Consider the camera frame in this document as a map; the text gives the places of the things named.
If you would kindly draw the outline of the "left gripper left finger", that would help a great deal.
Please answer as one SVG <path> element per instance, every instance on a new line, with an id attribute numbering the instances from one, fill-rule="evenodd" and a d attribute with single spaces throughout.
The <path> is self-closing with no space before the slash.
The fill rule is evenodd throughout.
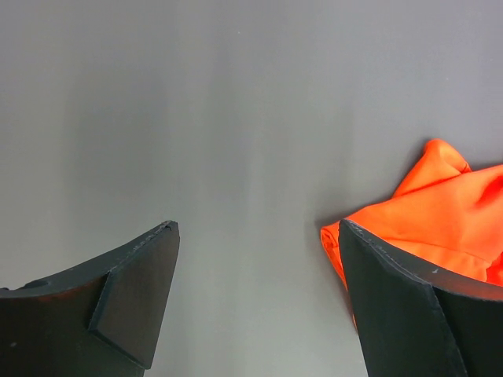
<path id="1" fill-rule="evenodd" d="M 142 376 L 152 367 L 180 245 L 165 221 L 86 262 L 1 290 L 4 376 Z"/>

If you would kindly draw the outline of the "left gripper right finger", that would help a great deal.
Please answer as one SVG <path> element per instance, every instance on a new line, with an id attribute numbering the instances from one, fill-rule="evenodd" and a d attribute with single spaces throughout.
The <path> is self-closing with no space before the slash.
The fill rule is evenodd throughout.
<path id="1" fill-rule="evenodd" d="M 340 222 L 340 253 L 370 376 L 500 376 L 502 289 Z"/>

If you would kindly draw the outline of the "orange t shirt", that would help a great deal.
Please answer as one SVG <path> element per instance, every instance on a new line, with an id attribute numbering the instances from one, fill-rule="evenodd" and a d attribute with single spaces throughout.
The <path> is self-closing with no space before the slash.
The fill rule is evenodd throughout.
<path id="1" fill-rule="evenodd" d="M 473 170 L 446 141 L 427 141 L 393 195 L 348 220 L 434 265 L 502 285 L 502 166 Z"/>

